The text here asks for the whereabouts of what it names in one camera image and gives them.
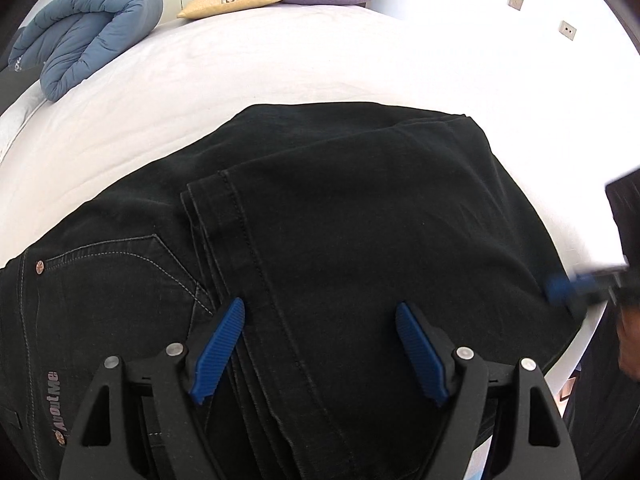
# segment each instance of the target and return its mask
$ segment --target blue comforter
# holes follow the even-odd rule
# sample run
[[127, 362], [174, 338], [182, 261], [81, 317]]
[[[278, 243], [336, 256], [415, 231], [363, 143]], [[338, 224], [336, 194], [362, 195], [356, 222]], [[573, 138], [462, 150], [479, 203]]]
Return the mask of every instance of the blue comforter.
[[44, 63], [42, 91], [57, 101], [142, 40], [161, 15], [162, 0], [53, 0], [16, 40], [9, 64], [19, 72]]

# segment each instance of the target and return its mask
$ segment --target blue gripper pad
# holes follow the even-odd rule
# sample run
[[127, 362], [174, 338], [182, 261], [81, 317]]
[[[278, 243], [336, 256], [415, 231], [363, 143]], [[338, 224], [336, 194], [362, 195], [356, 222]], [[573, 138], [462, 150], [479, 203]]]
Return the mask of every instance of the blue gripper pad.
[[244, 303], [235, 298], [195, 363], [189, 394], [197, 404], [216, 391], [243, 326]]
[[546, 282], [545, 295], [553, 306], [563, 306], [581, 294], [595, 291], [597, 286], [596, 279], [590, 274], [579, 274], [573, 280], [564, 275], [552, 276]]
[[450, 397], [445, 367], [406, 303], [396, 309], [396, 328], [422, 392], [441, 407]]

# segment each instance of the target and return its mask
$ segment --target person's arm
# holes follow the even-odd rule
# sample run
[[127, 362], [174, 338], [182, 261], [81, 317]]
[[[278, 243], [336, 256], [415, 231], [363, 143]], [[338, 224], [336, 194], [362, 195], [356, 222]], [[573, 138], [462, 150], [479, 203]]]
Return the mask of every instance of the person's arm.
[[623, 308], [618, 319], [618, 365], [628, 377], [640, 381], [640, 308]]

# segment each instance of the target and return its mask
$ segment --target mattress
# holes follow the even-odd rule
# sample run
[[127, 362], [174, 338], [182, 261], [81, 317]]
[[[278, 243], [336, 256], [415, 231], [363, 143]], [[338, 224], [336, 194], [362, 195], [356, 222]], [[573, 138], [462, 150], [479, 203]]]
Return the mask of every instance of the mattress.
[[[623, 262], [604, 184], [635, 163], [633, 150], [615, 150], [621, 139], [628, 147], [628, 135], [614, 114], [605, 142], [603, 132], [554, 127], [552, 105], [505, 109], [469, 72], [443, 62], [427, 33], [361, 7], [278, 4], [156, 27], [56, 103], [39, 100], [35, 85], [0, 118], [0, 267], [82, 202], [249, 105], [354, 101], [470, 115], [569, 272]], [[546, 375], [553, 392], [602, 307]], [[476, 450], [468, 478], [487, 449]]]

